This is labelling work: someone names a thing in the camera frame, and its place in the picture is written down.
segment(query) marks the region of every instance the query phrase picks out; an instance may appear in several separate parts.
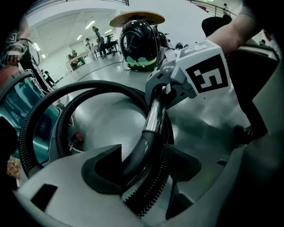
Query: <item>metal tube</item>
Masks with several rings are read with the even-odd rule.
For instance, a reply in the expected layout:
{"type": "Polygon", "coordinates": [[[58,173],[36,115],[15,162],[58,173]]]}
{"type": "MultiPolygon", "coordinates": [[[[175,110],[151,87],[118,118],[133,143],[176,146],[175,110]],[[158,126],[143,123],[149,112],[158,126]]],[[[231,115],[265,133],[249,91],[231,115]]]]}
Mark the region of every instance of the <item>metal tube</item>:
{"type": "Polygon", "coordinates": [[[144,130],[155,133],[162,133],[163,122],[166,113],[166,86],[158,87],[155,90],[151,103],[151,110],[146,120],[144,130]]]}

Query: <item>black helmet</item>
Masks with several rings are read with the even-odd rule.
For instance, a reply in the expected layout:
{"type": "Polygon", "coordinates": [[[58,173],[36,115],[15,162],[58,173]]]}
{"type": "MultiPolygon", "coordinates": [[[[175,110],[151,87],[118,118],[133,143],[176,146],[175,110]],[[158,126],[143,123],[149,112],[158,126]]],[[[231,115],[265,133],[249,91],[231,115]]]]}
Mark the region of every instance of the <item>black helmet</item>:
{"type": "Polygon", "coordinates": [[[153,70],[157,65],[160,43],[152,27],[143,20],[132,20],[120,33],[121,52],[134,70],[153,70]]]}
{"type": "Polygon", "coordinates": [[[169,44],[166,35],[159,31],[159,37],[160,37],[161,46],[168,49],[169,44]]]}
{"type": "Polygon", "coordinates": [[[182,43],[178,43],[177,45],[176,45],[176,49],[182,49],[183,48],[183,45],[182,45],[182,43]]]}

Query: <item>gray sleeve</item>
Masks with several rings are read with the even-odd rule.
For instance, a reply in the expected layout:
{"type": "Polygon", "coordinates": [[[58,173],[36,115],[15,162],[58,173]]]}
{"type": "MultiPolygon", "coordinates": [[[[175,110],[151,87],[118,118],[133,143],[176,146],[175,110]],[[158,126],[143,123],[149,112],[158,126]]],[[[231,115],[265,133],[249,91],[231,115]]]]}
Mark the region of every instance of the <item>gray sleeve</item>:
{"type": "Polygon", "coordinates": [[[246,4],[243,4],[243,5],[242,5],[240,14],[248,15],[249,17],[251,17],[251,18],[253,18],[254,20],[256,20],[256,17],[255,17],[255,15],[254,15],[253,11],[252,11],[251,8],[248,7],[246,4]]]}

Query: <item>desk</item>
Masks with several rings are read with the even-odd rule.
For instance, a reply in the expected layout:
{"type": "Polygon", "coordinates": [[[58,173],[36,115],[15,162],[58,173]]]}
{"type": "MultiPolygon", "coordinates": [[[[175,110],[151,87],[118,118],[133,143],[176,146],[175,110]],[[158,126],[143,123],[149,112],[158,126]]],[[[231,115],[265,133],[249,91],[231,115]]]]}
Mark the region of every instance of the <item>desk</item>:
{"type": "Polygon", "coordinates": [[[87,51],[87,52],[84,52],[82,54],[79,54],[77,57],[74,57],[72,59],[70,59],[68,62],[66,62],[66,67],[67,69],[70,71],[70,72],[73,72],[73,69],[71,67],[71,64],[74,62],[74,61],[77,61],[79,58],[83,58],[88,56],[88,54],[90,53],[90,51],[87,51]]]}
{"type": "Polygon", "coordinates": [[[158,13],[148,11],[133,11],[122,13],[116,16],[110,21],[110,26],[123,27],[127,22],[132,20],[143,20],[149,25],[156,25],[165,22],[165,18],[158,13]]]}

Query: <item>vacuum hose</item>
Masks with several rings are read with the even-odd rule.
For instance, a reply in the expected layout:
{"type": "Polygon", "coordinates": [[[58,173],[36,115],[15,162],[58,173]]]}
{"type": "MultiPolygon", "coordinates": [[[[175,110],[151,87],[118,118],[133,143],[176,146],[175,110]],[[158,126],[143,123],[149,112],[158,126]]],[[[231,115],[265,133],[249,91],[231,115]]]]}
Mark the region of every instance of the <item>vacuum hose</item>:
{"type": "MultiPolygon", "coordinates": [[[[20,160],[24,172],[28,177],[32,176],[39,169],[42,168],[42,166],[40,166],[40,164],[38,163],[34,153],[33,135],[36,125],[40,120],[42,114],[44,113],[45,109],[64,95],[82,89],[92,90],[86,91],[75,97],[63,109],[59,117],[56,128],[56,148],[59,153],[59,157],[66,157],[71,155],[67,142],[68,123],[71,115],[73,114],[77,106],[79,106],[83,101],[87,100],[88,98],[104,93],[122,93],[130,97],[137,104],[137,106],[139,106],[143,110],[146,116],[149,114],[150,109],[145,101],[144,92],[115,82],[101,80],[77,82],[70,85],[66,85],[62,88],[53,91],[52,93],[47,94],[45,97],[39,100],[27,114],[19,135],[20,160]]],[[[167,114],[165,114],[162,137],[164,144],[174,143],[173,131],[170,119],[167,114]]],[[[155,200],[160,195],[168,179],[168,174],[165,173],[165,166],[163,163],[162,144],[161,149],[157,152],[158,154],[155,155],[156,158],[151,159],[151,161],[148,160],[150,165],[152,165],[148,176],[141,184],[141,186],[136,190],[136,192],[134,192],[126,200],[126,204],[138,216],[142,216],[143,214],[145,214],[148,209],[154,204],[155,200]]]]}

